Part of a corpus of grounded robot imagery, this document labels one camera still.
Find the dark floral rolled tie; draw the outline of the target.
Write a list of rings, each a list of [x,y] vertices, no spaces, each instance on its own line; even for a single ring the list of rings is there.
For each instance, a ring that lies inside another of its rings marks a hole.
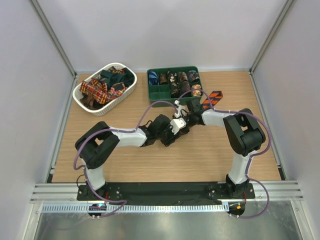
[[[176,72],[168,71],[168,83],[171,98],[178,98],[180,96],[180,87],[178,82],[178,75]]]

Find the brown camouflage rolled tie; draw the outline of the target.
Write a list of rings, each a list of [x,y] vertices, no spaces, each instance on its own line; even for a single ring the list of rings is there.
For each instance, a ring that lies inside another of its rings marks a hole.
[[[165,72],[159,74],[159,85],[166,85],[168,84],[168,75]]]

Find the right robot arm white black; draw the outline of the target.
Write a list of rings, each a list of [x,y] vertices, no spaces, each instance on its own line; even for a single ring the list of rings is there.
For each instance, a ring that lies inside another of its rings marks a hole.
[[[232,166],[225,178],[225,192],[231,198],[240,197],[249,185],[252,158],[266,141],[266,135],[248,108],[222,111],[205,108],[198,99],[186,102],[187,126],[216,126],[225,129],[234,151]]]

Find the orange navy striped tie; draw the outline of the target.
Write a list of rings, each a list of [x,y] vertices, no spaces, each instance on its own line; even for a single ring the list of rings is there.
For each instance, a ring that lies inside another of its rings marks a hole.
[[[189,90],[183,93],[177,100],[180,102],[180,99],[185,95],[191,93],[192,90]],[[203,126],[216,126],[224,128],[223,118],[225,115],[220,112],[215,112],[214,106],[217,104],[223,97],[221,91],[213,91],[207,95],[203,90],[201,92],[206,95],[206,99],[203,103],[200,103],[199,98],[192,98],[185,102],[186,108],[188,109],[187,113],[197,115],[199,117],[199,124]],[[189,132],[182,132],[182,129],[179,131],[181,135],[185,135]]]

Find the dark green tie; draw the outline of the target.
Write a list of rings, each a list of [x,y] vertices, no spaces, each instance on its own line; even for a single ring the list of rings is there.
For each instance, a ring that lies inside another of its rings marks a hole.
[[[124,83],[126,87],[131,86],[135,77],[128,68],[116,69],[111,67],[108,70],[102,70],[100,73],[100,80],[102,84],[107,84],[107,88],[110,89],[114,84]]]

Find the right aluminium frame post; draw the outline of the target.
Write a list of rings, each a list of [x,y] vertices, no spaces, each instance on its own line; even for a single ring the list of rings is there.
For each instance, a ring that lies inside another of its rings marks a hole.
[[[295,0],[284,2],[249,71],[262,117],[272,134],[272,151],[282,180],[297,178],[288,143],[295,129],[289,93],[292,44],[285,35],[286,21],[295,4]]]

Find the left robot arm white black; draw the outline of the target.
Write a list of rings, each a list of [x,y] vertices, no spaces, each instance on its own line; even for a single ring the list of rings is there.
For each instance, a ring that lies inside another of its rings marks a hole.
[[[186,127],[182,118],[169,119],[160,114],[149,125],[137,128],[113,128],[104,121],[98,122],[75,143],[77,158],[83,161],[88,194],[95,200],[102,200],[107,194],[104,164],[116,148],[148,147],[160,141],[166,147],[180,137],[180,130]]]

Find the aluminium frame post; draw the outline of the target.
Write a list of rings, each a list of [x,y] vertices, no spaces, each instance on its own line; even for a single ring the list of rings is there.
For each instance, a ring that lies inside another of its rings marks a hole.
[[[295,0],[284,2],[249,71],[262,117],[272,134],[272,151],[282,180],[297,178],[288,143],[295,129],[289,93],[292,44],[285,35],[286,21],[295,4]]]
[[[47,35],[49,36],[51,42],[53,43],[55,49],[57,50],[60,58],[62,59],[62,62],[64,63],[64,65],[68,69],[69,73],[71,74],[71,80],[70,80],[70,83],[68,84],[68,87],[67,87],[67,97],[66,97],[66,100],[64,100],[63,104],[62,104],[63,111],[62,111],[62,115],[60,117],[60,120],[58,122],[57,135],[56,135],[56,139],[55,139],[55,142],[53,145],[53,149],[50,154],[50,159],[49,159],[50,162],[49,162],[48,171],[47,171],[47,175],[45,177],[45,182],[44,182],[45,184],[50,184],[52,182],[53,175],[54,175],[54,172],[56,169],[58,155],[59,155],[64,131],[66,128],[66,123],[67,123],[67,119],[69,116],[70,107],[72,104],[72,98],[73,98],[72,91],[76,85],[76,80],[78,79],[78,74],[75,71],[74,67],[72,66],[69,58],[67,57],[67,54],[66,54],[63,46],[61,45],[54,29],[52,28],[45,12],[43,11],[39,1],[38,0],[29,0],[29,3],[32,6],[33,10],[35,11],[35,14],[39,18],[41,24],[43,25]]]

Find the left aluminium frame post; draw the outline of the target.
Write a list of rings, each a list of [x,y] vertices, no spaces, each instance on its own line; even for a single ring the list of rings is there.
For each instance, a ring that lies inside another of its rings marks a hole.
[[[64,63],[64,65],[68,69],[69,73],[71,74],[71,80],[70,80],[70,83],[68,84],[68,87],[67,87],[67,97],[66,97],[66,100],[64,100],[63,104],[62,104],[63,111],[62,111],[62,115],[60,117],[60,120],[58,122],[57,135],[56,135],[56,139],[55,139],[55,142],[53,145],[53,149],[50,154],[50,159],[49,159],[50,162],[49,162],[48,171],[47,171],[47,175],[45,177],[45,182],[44,182],[45,184],[50,184],[52,182],[53,175],[54,175],[54,172],[56,169],[58,155],[59,155],[64,131],[66,128],[66,123],[67,123],[67,119],[69,116],[70,107],[72,104],[72,98],[73,98],[72,91],[76,85],[76,80],[78,79],[78,74],[75,71],[74,67],[72,66],[69,58],[67,57],[67,54],[66,54],[63,46],[61,45],[54,29],[52,28],[45,12],[43,11],[39,1],[38,0],[29,0],[29,3],[32,6],[33,10],[35,11],[35,14],[39,18],[41,24],[43,25],[47,35],[49,36],[51,42],[53,43],[55,49],[57,50],[60,58],[62,59],[62,62]]]

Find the beige red rolled tie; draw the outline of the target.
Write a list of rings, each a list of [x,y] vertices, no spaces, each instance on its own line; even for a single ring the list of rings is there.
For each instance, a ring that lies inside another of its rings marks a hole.
[[[191,86],[191,96],[192,97],[201,97],[202,96],[202,86],[200,84],[194,84]]]

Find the white plastic basket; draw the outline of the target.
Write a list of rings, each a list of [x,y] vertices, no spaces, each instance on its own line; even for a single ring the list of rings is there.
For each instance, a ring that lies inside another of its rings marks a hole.
[[[112,62],[79,83],[72,97],[83,110],[100,117],[128,97],[137,81],[130,68]]]

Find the blue grey rolled tie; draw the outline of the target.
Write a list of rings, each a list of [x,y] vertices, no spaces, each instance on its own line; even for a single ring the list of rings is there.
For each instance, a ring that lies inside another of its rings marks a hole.
[[[189,70],[187,78],[190,83],[198,82],[200,80],[199,73],[196,70]]]

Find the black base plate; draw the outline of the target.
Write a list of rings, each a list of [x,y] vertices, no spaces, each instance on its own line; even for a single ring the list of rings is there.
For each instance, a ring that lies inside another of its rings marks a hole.
[[[256,197],[251,183],[232,193],[225,182],[109,182],[97,193],[128,206],[205,206]]]

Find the green divided organizer tray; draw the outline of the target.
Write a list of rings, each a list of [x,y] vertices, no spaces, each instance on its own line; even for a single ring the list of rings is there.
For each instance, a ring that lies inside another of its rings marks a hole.
[[[203,93],[199,70],[196,66],[151,68],[146,72],[148,99],[151,103],[167,101],[174,103],[181,97],[180,104],[200,99]]]

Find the red yellow patterned tie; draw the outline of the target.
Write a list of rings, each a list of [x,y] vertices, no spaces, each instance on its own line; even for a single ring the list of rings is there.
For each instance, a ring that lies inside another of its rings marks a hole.
[[[127,87],[123,82],[114,84],[110,89],[106,83],[101,83],[98,78],[90,81],[83,81],[80,85],[80,92],[92,96],[98,103],[107,104],[120,97]]]

